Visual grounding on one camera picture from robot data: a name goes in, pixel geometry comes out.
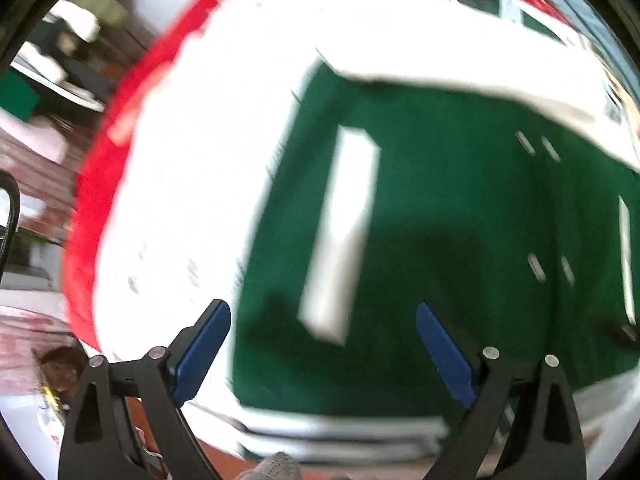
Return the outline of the gloved hand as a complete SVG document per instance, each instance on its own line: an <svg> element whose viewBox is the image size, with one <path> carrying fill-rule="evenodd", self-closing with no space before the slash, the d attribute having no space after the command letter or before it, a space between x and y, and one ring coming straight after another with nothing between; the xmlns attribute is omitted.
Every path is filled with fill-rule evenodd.
<svg viewBox="0 0 640 480"><path fill-rule="evenodd" d="M253 469L243 471L236 480L303 480L303 473L291 456L279 452L265 458Z"/></svg>

